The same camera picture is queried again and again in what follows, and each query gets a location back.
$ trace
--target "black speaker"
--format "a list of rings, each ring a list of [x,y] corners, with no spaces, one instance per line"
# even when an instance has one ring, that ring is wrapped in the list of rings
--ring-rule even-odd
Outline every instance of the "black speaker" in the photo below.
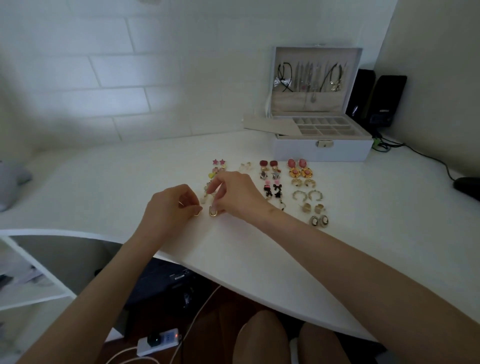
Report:
[[[353,84],[347,111],[345,112],[356,122],[360,122],[367,102],[375,85],[375,71],[359,69],[355,83]]]
[[[406,76],[381,76],[373,90],[367,118],[360,124],[369,129],[392,125],[406,83]]]

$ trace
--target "white desk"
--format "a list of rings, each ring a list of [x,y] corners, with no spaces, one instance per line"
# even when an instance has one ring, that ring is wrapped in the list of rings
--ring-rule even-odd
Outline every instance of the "white desk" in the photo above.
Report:
[[[268,136],[244,131],[85,151],[48,152],[35,180],[0,214],[0,235],[68,235],[123,243],[151,195],[189,184],[200,194],[213,159],[228,170],[271,159]],[[283,168],[286,212],[307,221]],[[452,188],[444,167],[408,149],[364,163],[310,163],[330,218],[327,232],[430,288],[480,322],[480,203]],[[307,271],[243,221],[207,211],[158,257],[267,306],[361,338],[372,336]]]

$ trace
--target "plush toy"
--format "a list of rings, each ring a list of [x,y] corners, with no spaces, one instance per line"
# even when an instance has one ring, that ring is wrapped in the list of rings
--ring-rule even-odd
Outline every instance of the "plush toy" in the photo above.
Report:
[[[32,173],[17,163],[0,160],[0,212],[10,208],[18,198],[20,186],[32,179]]]

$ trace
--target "white brick wall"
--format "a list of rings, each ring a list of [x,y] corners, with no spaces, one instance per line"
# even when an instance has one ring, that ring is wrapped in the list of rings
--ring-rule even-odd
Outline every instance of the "white brick wall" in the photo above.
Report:
[[[238,130],[264,107],[273,46],[360,46],[372,68],[395,4],[0,0],[0,61],[42,148]]]

